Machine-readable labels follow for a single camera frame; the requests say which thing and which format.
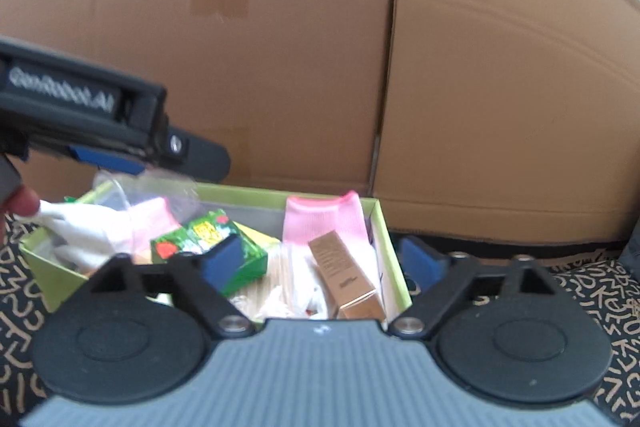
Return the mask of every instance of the pink sock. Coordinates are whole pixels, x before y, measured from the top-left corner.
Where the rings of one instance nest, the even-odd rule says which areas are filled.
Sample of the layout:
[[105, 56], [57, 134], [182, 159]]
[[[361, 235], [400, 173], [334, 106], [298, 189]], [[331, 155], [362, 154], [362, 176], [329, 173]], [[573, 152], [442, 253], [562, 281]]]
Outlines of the pink sock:
[[341, 198], [311, 200], [290, 196], [284, 216], [282, 240], [312, 261], [309, 241], [335, 230], [370, 282], [380, 291], [375, 249], [369, 243], [360, 198], [353, 190]]
[[166, 198], [154, 198], [135, 204], [128, 210], [133, 229], [133, 254], [140, 257], [140, 263], [151, 263], [149, 242], [180, 228]]

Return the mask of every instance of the screw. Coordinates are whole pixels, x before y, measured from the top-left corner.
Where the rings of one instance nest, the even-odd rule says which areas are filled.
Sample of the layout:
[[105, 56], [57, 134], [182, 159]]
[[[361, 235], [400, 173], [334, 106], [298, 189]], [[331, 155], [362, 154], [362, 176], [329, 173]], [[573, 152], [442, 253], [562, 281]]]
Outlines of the screw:
[[219, 324], [225, 333], [244, 333], [249, 329], [250, 322], [241, 315], [227, 315]]
[[403, 335], [416, 335], [424, 330], [424, 322], [417, 317], [400, 317], [394, 321], [394, 329]]
[[169, 140], [169, 147], [171, 148], [172, 153], [180, 154], [180, 151], [182, 150], [182, 140], [180, 137], [174, 134]]

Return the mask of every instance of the green box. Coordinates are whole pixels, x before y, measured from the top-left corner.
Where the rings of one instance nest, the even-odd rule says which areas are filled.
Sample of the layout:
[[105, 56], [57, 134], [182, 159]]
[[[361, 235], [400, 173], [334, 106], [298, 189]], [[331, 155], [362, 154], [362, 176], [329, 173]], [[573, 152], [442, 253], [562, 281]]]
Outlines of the green box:
[[[162, 194], [163, 184], [171, 182], [159, 179], [157, 183], [158, 186], [153, 187], [153, 189], [157, 194]], [[111, 189], [111, 182], [107, 182], [93, 192], [84, 195], [78, 201], [81, 203], [98, 201], [101, 195]], [[271, 213], [279, 211], [283, 215], [287, 197], [289, 196], [297, 195], [318, 199], [331, 198], [330, 196], [314, 194], [294, 194], [293, 192], [212, 184], [197, 184], [196, 190], [201, 201], [212, 203], [216, 206], [219, 205], [222, 208], [232, 206], [250, 208], [252, 210], [264, 209], [265, 212]], [[362, 202], [365, 217], [370, 221], [373, 246], [378, 254], [378, 265], [383, 273], [382, 291], [386, 315], [389, 319], [392, 319], [411, 305], [411, 297], [406, 287], [398, 258], [391, 245], [380, 202], [372, 198], [361, 198], [360, 201]], [[251, 227], [253, 223], [242, 224]], [[50, 253], [51, 248], [52, 234], [45, 229], [36, 230], [26, 236], [20, 243], [20, 249], [43, 293], [47, 308], [50, 311], [55, 311], [66, 298], [86, 281], [86, 277], [47, 259], [47, 254]]]
[[[218, 219], [225, 219], [223, 224], [217, 223]], [[198, 227], [205, 227], [206, 235], [198, 233]], [[228, 218], [224, 210], [210, 210], [206, 215], [197, 217], [186, 224], [182, 229], [174, 230], [151, 241], [151, 261], [155, 264], [166, 263], [165, 259], [158, 253], [161, 243], [168, 243], [177, 248], [177, 251], [195, 251], [204, 253], [209, 248], [218, 244], [230, 233], [238, 234], [242, 238], [242, 251], [244, 251], [244, 264], [225, 285], [220, 293], [225, 297], [230, 297], [240, 288], [260, 279], [267, 273], [268, 256], [264, 248], [256, 245], [250, 237], [244, 235], [236, 224]]]

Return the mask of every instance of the green package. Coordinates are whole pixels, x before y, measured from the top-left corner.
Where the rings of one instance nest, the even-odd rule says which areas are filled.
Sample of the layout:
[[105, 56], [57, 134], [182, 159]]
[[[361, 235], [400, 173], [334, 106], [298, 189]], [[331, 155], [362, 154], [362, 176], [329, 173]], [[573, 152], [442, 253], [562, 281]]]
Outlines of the green package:
[[151, 259], [154, 263], [165, 263], [177, 252], [205, 253], [233, 233], [242, 238], [244, 264], [222, 290], [222, 295], [228, 297], [267, 272], [268, 256], [264, 248], [236, 227], [224, 210], [208, 212], [185, 227], [151, 241]]

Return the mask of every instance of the patterned fabric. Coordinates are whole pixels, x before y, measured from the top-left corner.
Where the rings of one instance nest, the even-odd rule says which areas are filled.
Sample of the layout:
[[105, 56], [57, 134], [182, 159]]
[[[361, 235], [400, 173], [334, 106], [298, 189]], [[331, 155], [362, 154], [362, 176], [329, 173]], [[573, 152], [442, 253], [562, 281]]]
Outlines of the patterned fabric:
[[602, 261], [615, 261], [619, 259], [620, 253], [620, 250], [606, 250], [604, 248], [598, 248], [592, 252], [580, 253], [570, 257], [549, 259], [541, 264], [552, 274], [566, 273], [582, 268], [583, 266], [601, 263]]
[[623, 420], [640, 413], [640, 284], [617, 261], [554, 275], [611, 339], [613, 359], [595, 401]]
[[45, 397], [28, 349], [47, 311], [18, 249], [20, 238], [31, 228], [11, 220], [4, 225], [0, 250], [0, 409], [17, 419]]

